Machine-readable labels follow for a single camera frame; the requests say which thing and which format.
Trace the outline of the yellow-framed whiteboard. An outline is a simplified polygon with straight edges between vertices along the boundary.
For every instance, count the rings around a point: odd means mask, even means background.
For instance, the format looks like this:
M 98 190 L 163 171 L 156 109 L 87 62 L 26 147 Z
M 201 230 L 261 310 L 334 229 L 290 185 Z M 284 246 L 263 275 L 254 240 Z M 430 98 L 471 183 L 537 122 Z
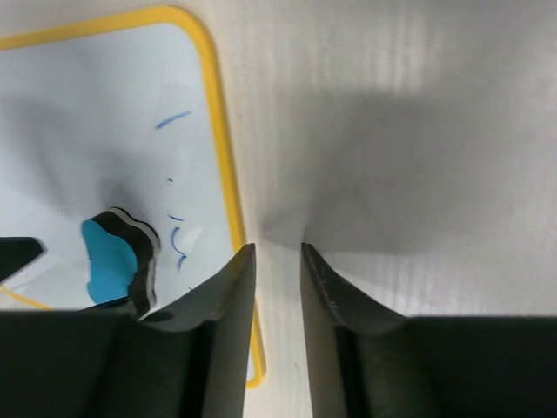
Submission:
M 146 325 L 219 320 L 210 278 L 246 243 L 218 57 L 190 12 L 157 6 L 1 41 L 1 234 L 43 253 L 1 284 L 1 310 L 93 307 L 125 293 L 90 276 L 83 232 L 118 207 L 160 239 Z

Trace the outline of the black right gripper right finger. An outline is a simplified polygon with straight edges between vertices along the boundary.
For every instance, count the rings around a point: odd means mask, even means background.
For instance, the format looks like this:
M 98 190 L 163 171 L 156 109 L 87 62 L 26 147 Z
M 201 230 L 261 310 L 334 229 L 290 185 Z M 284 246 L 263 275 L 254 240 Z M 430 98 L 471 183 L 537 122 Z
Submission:
M 411 316 L 377 302 L 301 247 L 316 417 L 553 417 L 556 320 Z

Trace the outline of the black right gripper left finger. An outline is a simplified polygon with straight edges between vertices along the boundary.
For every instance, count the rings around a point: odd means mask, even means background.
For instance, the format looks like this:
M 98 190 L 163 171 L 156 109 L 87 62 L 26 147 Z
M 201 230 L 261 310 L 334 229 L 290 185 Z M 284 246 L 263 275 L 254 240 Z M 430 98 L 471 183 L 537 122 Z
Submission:
M 142 320 L 119 300 L 1 314 L 4 417 L 240 417 L 256 249 Z

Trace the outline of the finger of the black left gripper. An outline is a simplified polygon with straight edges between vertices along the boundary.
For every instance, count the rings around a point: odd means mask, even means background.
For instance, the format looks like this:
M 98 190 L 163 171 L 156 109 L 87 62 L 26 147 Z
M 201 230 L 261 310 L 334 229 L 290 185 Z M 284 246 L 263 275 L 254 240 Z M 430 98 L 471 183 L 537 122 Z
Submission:
M 32 237 L 0 239 L 0 280 L 4 281 L 29 265 L 44 252 L 43 244 Z

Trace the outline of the blue bone-shaped eraser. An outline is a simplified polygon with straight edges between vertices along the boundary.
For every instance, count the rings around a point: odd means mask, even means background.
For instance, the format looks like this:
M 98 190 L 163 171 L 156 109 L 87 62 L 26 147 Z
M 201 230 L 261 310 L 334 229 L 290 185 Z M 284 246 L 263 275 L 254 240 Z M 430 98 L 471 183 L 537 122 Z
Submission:
M 87 292 L 97 306 L 118 301 L 140 319 L 156 305 L 155 273 L 161 245 L 147 223 L 119 207 L 81 224 L 90 262 Z

